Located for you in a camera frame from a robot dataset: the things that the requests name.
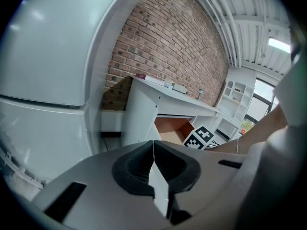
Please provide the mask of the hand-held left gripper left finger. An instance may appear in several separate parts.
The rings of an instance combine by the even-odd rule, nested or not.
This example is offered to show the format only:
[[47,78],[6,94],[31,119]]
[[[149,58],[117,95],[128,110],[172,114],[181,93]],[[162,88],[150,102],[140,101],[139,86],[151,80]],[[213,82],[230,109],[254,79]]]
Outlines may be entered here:
[[141,142],[84,159],[48,183],[33,203],[76,230],[166,229],[148,184],[153,145]]

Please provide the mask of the grey refrigerator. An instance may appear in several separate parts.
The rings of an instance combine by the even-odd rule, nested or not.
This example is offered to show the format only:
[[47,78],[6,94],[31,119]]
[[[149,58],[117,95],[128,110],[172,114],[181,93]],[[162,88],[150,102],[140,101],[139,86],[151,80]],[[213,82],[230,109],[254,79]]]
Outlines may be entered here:
[[101,102],[139,0],[23,0],[0,39],[0,171],[32,201],[100,151]]

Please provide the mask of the pink book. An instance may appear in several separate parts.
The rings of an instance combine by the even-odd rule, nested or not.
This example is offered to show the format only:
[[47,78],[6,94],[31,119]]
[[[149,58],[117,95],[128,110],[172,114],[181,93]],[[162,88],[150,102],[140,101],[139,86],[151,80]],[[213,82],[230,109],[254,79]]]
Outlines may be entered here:
[[165,84],[165,82],[162,80],[144,74],[136,74],[136,77],[162,86]]

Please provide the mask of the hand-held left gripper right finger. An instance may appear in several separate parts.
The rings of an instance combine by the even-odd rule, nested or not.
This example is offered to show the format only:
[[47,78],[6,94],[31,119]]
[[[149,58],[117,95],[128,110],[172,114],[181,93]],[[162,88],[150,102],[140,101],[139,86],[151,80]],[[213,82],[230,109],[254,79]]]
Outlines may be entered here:
[[246,191],[234,186],[246,155],[155,141],[154,161],[168,184],[166,216],[154,227],[236,227]]

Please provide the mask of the ceiling light panel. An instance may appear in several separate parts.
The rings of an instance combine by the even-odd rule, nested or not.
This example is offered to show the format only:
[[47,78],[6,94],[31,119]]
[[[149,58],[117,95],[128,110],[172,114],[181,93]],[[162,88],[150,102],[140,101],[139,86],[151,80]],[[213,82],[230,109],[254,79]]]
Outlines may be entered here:
[[282,42],[282,41],[279,41],[277,39],[274,39],[274,38],[269,38],[269,41],[268,41],[268,45],[269,46],[272,46],[274,48],[277,48],[279,50],[282,50],[288,54],[291,53],[291,46],[285,42]]

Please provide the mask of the person's right forearm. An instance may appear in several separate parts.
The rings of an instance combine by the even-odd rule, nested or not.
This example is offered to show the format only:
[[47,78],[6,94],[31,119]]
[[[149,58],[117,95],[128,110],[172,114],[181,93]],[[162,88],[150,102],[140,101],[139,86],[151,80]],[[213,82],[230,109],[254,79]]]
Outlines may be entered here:
[[284,113],[278,104],[271,112],[257,122],[252,129],[236,140],[229,141],[208,151],[246,155],[252,145],[264,142],[274,132],[287,126]]

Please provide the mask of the white desktop organizer box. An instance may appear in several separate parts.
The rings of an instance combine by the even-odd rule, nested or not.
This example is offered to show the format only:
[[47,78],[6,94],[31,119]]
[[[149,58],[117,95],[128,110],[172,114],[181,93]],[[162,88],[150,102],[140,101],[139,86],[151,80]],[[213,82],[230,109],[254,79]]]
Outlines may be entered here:
[[172,89],[174,91],[177,91],[177,92],[180,92],[180,93],[183,93],[183,94],[187,94],[187,89],[184,86],[181,86],[181,85],[176,84],[176,83],[174,83],[172,86],[173,86]]

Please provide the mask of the window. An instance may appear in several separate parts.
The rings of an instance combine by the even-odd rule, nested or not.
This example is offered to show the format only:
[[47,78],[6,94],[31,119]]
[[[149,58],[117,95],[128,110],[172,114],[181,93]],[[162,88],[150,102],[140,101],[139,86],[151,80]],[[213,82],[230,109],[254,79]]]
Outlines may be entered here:
[[246,132],[248,132],[279,104],[278,99],[273,94],[273,89],[274,87],[271,84],[256,79],[252,100],[242,121],[240,134],[242,134],[242,129],[246,129]]

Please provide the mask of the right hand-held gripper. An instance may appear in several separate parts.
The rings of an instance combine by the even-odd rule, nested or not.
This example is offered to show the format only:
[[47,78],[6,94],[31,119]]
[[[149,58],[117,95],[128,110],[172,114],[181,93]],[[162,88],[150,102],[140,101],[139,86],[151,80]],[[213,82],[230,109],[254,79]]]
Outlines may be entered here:
[[199,126],[190,132],[183,145],[193,149],[204,150],[213,141],[213,138],[214,133],[205,126]]

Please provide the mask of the white drawer with brown inside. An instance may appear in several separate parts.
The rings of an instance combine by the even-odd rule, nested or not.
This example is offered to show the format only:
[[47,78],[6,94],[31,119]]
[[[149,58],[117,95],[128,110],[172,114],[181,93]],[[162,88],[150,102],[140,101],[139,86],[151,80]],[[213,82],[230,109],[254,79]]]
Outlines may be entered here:
[[195,129],[191,117],[157,117],[155,127],[162,141],[183,145],[185,139]]

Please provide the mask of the white shelf unit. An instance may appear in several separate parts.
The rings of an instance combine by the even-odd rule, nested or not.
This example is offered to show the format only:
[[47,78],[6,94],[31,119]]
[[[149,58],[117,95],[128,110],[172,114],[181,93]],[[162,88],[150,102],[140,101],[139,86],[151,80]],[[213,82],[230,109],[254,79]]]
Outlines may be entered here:
[[253,97],[254,89],[237,81],[226,81],[216,107],[241,122]]

